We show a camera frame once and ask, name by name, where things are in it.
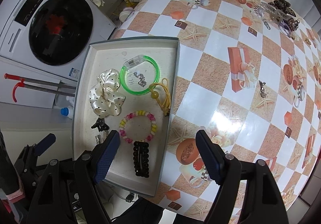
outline black round washer door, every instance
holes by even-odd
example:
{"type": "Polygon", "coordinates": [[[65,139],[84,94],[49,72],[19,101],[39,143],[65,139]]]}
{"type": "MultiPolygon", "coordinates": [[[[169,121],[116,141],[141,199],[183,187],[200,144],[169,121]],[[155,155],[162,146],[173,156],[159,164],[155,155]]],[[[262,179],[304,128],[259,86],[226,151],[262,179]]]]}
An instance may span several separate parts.
{"type": "Polygon", "coordinates": [[[30,48],[45,64],[66,64],[85,48],[92,25],[92,12],[85,0],[48,0],[31,22],[30,48]]]}

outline screw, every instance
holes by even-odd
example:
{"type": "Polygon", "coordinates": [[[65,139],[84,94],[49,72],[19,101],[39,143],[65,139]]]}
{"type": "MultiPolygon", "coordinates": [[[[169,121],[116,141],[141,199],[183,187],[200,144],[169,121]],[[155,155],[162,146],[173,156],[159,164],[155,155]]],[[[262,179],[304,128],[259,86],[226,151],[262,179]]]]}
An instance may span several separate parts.
{"type": "Polygon", "coordinates": [[[54,165],[57,164],[57,162],[58,162],[58,161],[57,161],[56,159],[53,159],[53,160],[50,161],[49,164],[50,164],[51,166],[54,166],[54,165]]]}
{"type": "Polygon", "coordinates": [[[225,158],[227,158],[228,160],[233,160],[234,156],[230,153],[225,154],[225,158]]]}
{"type": "Polygon", "coordinates": [[[81,159],[84,160],[84,161],[89,160],[90,159],[90,154],[85,153],[83,156],[81,156],[81,159]]]}
{"type": "Polygon", "coordinates": [[[261,165],[261,166],[264,166],[265,165],[265,161],[263,161],[263,160],[257,160],[257,163],[259,164],[259,165],[261,165]]]}

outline gray shallow box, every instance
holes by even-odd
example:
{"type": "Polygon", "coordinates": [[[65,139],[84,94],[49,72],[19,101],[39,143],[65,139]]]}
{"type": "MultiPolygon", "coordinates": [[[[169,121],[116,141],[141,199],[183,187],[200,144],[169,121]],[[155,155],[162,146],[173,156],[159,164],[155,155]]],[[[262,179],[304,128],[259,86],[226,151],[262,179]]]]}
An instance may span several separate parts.
{"type": "MultiPolygon", "coordinates": [[[[160,81],[166,77],[169,80],[172,105],[174,104],[175,80],[179,61],[179,39],[162,36],[144,36],[108,40],[94,43],[89,46],[86,59],[78,81],[74,116],[73,116],[73,155],[78,158],[84,150],[92,150],[96,145],[95,135],[99,134],[97,128],[91,126],[97,120],[88,98],[96,78],[105,70],[114,68],[121,70],[124,62],[137,56],[147,55],[153,58],[160,68],[160,81]]],[[[131,95],[122,86],[118,91],[126,96],[121,107],[121,114],[106,117],[105,121],[110,129],[119,129],[119,123],[127,114],[146,110],[154,114],[158,126],[155,137],[149,146],[150,177],[137,177],[133,163],[133,145],[121,140],[120,147],[106,176],[106,181],[134,191],[138,194],[154,196],[160,181],[165,157],[170,117],[164,117],[163,111],[157,102],[150,97],[150,93],[142,96],[131,95]]],[[[160,99],[165,94],[160,88],[160,99]]]]}

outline pink and yellow beaded bracelet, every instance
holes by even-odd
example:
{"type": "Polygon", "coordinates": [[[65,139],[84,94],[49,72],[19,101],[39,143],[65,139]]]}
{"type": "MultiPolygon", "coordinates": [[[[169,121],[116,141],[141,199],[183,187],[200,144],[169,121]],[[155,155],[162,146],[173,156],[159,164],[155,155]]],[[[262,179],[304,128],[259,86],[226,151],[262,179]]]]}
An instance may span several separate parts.
{"type": "Polygon", "coordinates": [[[133,139],[127,137],[127,134],[125,132],[125,124],[127,123],[127,121],[129,121],[130,119],[132,119],[132,118],[134,118],[136,116],[146,116],[151,122],[150,134],[145,139],[139,140],[139,142],[149,142],[149,141],[151,141],[153,139],[156,131],[157,131],[156,119],[155,119],[153,114],[151,114],[150,112],[147,112],[147,111],[143,111],[143,110],[139,110],[139,111],[130,113],[129,115],[126,115],[126,117],[124,117],[124,119],[121,120],[121,122],[119,124],[119,134],[120,134],[120,136],[128,143],[132,143],[133,142],[133,139]]]}

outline yellow string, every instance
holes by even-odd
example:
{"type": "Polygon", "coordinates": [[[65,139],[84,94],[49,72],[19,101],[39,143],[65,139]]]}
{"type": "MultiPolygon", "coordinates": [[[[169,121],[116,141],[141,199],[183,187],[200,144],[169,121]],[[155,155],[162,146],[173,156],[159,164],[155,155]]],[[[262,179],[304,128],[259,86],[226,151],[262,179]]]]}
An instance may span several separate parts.
{"type": "Polygon", "coordinates": [[[164,112],[164,115],[167,116],[168,113],[169,113],[169,110],[171,108],[171,93],[168,90],[168,79],[167,78],[163,78],[162,79],[162,83],[152,83],[152,84],[149,85],[148,88],[149,88],[149,90],[151,92],[151,97],[153,99],[156,99],[158,105],[160,106],[160,108],[164,112]],[[159,93],[157,91],[154,91],[154,88],[156,86],[161,86],[165,91],[166,98],[165,98],[163,103],[161,103],[160,100],[158,99],[159,93]]]}

